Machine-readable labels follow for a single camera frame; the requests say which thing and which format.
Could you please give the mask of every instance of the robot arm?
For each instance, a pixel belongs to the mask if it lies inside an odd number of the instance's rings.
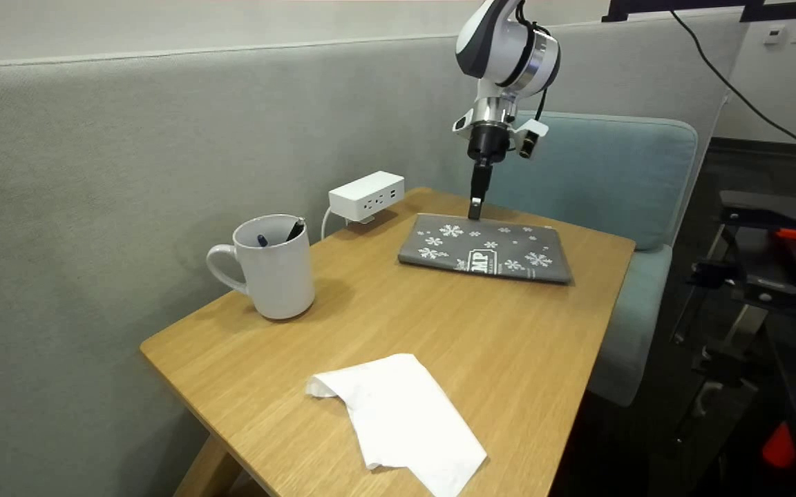
[[[453,120],[453,131],[468,131],[474,158],[469,221],[481,218],[492,163],[510,148],[528,158],[547,127],[536,119],[511,130],[514,98],[545,91],[562,65],[558,42],[522,15],[526,0],[486,0],[456,39],[456,62],[478,79],[475,105]]]

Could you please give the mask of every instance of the blue chair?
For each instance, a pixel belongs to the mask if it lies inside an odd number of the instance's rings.
[[[635,239],[590,391],[631,406],[648,366],[673,245],[697,180],[695,127],[670,119],[551,112],[533,159],[494,167],[489,203]]]

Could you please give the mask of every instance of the mug handle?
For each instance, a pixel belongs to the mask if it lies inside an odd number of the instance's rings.
[[[211,269],[221,285],[226,285],[226,287],[233,287],[233,290],[237,290],[237,293],[246,293],[246,285],[244,285],[244,282],[237,282],[237,279],[221,272],[221,267],[217,267],[214,257],[218,257],[218,253],[226,253],[226,257],[233,257],[233,260],[237,261],[237,247],[236,247],[236,245],[226,245],[226,243],[217,243],[217,245],[211,245],[204,261],[207,261],[207,269]]]

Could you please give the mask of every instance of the white mug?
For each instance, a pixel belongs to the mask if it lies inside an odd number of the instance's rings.
[[[226,276],[217,260],[233,257],[244,282]],[[269,319],[291,319],[309,309],[315,298],[309,232],[298,214],[261,214],[233,232],[233,245],[218,243],[207,250],[211,272],[251,298]]]

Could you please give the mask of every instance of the wooden table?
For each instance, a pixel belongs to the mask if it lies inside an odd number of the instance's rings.
[[[416,354],[481,438],[465,493],[547,493],[633,243],[489,210],[557,227],[574,282],[461,276],[398,261],[417,211],[465,214],[465,199],[416,191],[315,243],[317,296],[297,319],[269,323],[226,293],[141,345],[211,430],[179,493],[214,492],[237,464],[275,493],[425,493],[406,470],[367,471],[346,406],[304,394],[312,373],[391,354]]]

